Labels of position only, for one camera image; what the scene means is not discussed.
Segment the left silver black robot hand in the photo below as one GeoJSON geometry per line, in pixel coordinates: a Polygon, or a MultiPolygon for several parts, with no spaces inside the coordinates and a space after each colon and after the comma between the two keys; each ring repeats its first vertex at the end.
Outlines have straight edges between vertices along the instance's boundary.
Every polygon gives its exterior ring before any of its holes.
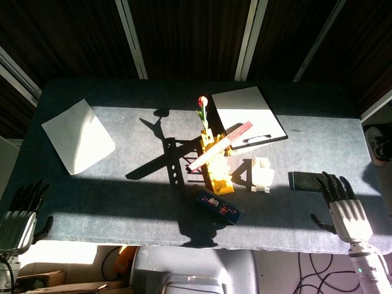
{"type": "Polygon", "coordinates": [[[44,180],[21,186],[13,196],[9,210],[1,219],[1,257],[24,254],[31,245],[48,236],[54,221],[48,216],[36,231],[37,216],[50,188],[44,180]]]}

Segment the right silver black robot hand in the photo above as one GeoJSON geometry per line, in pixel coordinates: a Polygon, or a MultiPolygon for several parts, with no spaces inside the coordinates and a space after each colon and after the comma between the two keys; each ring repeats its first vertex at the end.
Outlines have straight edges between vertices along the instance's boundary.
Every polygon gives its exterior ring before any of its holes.
{"type": "Polygon", "coordinates": [[[311,214],[313,222],[321,229],[337,235],[343,242],[365,243],[373,235],[371,225],[362,203],[357,199],[351,184],[343,176],[322,173],[314,179],[322,192],[328,206],[333,224],[322,222],[315,214],[311,214]]]}

